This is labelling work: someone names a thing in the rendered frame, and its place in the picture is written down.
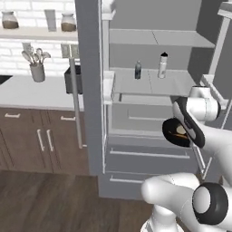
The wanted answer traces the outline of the dark glass bottle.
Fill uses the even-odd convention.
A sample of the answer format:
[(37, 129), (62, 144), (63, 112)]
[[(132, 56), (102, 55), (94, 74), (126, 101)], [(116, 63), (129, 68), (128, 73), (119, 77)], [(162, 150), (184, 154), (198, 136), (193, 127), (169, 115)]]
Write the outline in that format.
[(135, 79), (139, 80), (141, 77), (141, 63), (137, 61), (135, 64)]

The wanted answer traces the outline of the grey fridge door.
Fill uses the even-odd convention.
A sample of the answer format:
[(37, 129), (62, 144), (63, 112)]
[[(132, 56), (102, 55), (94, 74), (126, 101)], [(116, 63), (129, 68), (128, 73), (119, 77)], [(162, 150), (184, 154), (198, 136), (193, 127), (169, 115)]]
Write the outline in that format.
[(226, 1), (232, 4), (232, 0), (202, 0), (197, 32), (213, 43), (215, 49), (193, 48), (188, 72), (196, 84), (203, 74), (214, 75), (214, 86), (229, 103), (219, 118), (208, 125), (232, 131), (232, 18), (218, 15), (221, 3)]
[(102, 0), (75, 0), (75, 8), (89, 171), (98, 176), (103, 173), (105, 153)]

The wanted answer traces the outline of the glass jar with brown contents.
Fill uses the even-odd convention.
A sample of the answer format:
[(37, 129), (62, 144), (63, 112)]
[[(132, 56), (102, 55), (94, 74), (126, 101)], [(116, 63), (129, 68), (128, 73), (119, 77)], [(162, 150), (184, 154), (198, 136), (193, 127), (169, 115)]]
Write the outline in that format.
[(76, 30), (73, 14), (62, 14), (61, 28), (63, 32), (74, 32)]
[(4, 29), (17, 29), (19, 27), (13, 11), (2, 12), (2, 25)]

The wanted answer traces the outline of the grey fridge shelf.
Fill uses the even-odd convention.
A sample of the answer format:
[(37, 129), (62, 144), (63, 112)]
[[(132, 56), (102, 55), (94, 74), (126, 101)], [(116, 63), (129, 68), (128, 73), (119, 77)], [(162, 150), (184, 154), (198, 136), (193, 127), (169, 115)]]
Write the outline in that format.
[(170, 45), (214, 48), (215, 45), (196, 31), (111, 29), (111, 44)]
[(138, 95), (183, 95), (188, 96), (195, 85), (188, 71), (167, 70), (166, 77), (160, 79), (158, 71), (143, 69), (141, 77), (136, 80), (131, 68), (113, 68), (115, 71), (116, 93)]

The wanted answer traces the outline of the white bottle with black cap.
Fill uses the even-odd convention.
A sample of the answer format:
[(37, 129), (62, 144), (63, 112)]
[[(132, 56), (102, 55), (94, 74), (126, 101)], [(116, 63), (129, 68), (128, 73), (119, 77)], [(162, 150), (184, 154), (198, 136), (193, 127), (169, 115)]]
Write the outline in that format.
[(158, 77), (160, 79), (163, 79), (166, 76), (167, 62), (168, 62), (168, 54), (162, 53), (159, 58)]

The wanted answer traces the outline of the grey utensil pot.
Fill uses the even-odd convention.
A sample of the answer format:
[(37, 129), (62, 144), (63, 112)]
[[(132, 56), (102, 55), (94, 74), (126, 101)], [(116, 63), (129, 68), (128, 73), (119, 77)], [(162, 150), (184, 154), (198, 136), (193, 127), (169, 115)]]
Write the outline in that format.
[(43, 82), (45, 80), (44, 66), (41, 63), (31, 64), (30, 70), (35, 82)]

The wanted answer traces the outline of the grey right fridge door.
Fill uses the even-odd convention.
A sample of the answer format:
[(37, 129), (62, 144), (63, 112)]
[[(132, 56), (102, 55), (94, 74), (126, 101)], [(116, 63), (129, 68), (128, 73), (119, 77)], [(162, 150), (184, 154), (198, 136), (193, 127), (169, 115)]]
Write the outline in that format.
[(214, 86), (229, 103), (219, 118), (208, 125), (232, 131), (232, 18), (218, 15), (221, 3), (226, 1), (232, 4), (232, 0), (202, 0), (197, 32), (213, 43), (215, 49), (193, 48), (188, 72), (196, 84), (203, 74), (214, 75)]

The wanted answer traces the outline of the grey freezer drawer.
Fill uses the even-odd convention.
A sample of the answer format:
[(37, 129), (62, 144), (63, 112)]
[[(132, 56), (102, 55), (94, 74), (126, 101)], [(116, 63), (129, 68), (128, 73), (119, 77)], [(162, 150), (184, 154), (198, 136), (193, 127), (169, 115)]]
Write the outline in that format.
[[(111, 149), (176, 155), (185, 155), (187, 153), (190, 159), (111, 155), (109, 153)], [(110, 136), (107, 144), (106, 170), (140, 174), (196, 173), (198, 164), (191, 148), (173, 145), (163, 138), (135, 139), (125, 136)]]
[(134, 199), (142, 200), (140, 193), (141, 184), (110, 182), (110, 177), (115, 179), (137, 179), (145, 180), (151, 178), (151, 175), (134, 173), (116, 173), (110, 172), (98, 177), (99, 196), (102, 198)]

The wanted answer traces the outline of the brown drawer front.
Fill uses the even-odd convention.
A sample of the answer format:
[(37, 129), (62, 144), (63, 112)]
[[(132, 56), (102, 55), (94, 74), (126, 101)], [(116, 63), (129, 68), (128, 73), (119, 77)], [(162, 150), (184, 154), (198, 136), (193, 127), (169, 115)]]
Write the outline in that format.
[(47, 121), (50, 124), (74, 124), (75, 121), (61, 121), (61, 116), (64, 117), (75, 117), (73, 111), (52, 111), (47, 112)]
[(27, 109), (0, 108), (0, 125), (33, 124), (32, 112)]

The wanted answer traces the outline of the grey fridge crisper drawer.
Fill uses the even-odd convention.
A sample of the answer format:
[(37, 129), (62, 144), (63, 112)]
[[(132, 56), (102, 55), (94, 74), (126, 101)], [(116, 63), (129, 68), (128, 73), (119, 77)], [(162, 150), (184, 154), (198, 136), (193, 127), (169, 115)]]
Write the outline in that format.
[(161, 131), (162, 123), (172, 117), (170, 104), (114, 103), (111, 107), (111, 125), (119, 130)]

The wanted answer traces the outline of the brown chicken drumstick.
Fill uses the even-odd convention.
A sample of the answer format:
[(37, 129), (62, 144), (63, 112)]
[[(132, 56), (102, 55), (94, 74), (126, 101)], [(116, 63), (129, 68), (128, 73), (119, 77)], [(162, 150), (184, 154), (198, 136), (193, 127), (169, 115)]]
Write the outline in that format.
[(179, 138), (182, 138), (182, 139), (185, 139), (185, 140), (189, 139), (187, 134), (172, 133), (171, 131), (169, 131), (169, 134), (171, 136), (176, 136), (176, 137), (179, 137)]

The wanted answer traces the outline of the white wall shelf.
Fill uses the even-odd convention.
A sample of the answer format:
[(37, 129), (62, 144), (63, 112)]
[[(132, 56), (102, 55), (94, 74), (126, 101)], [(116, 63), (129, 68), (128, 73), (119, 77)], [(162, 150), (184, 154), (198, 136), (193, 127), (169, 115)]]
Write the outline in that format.
[(63, 32), (60, 28), (55, 32), (49, 32), (45, 27), (20, 27), (17, 29), (4, 29), (0, 27), (0, 38), (77, 41), (78, 33)]

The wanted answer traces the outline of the brown cupboard door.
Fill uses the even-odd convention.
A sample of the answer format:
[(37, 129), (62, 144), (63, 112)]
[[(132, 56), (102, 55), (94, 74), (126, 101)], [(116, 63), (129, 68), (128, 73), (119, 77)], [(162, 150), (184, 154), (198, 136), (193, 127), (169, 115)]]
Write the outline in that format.
[(6, 124), (1, 128), (13, 167), (21, 171), (45, 172), (44, 157), (36, 129)]
[(49, 152), (53, 172), (56, 174), (89, 175), (87, 149), (79, 149), (77, 132), (74, 124), (50, 124), (54, 151)]

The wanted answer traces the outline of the black hob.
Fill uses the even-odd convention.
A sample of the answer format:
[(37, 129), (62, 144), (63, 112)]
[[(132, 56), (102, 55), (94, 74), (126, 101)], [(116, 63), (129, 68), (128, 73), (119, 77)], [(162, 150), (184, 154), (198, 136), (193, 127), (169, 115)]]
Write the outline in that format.
[(2, 75), (0, 74), (0, 85), (7, 82), (13, 75)]

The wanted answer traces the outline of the silver kitchen utensils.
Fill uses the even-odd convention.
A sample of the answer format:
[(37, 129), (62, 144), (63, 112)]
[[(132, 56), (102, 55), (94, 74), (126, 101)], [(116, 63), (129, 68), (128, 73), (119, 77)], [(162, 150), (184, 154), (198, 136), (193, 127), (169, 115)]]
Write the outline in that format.
[(43, 64), (46, 58), (50, 58), (51, 55), (48, 52), (44, 52), (41, 48), (31, 48), (28, 52), (22, 51), (22, 56), (31, 65), (36, 66), (38, 64)]

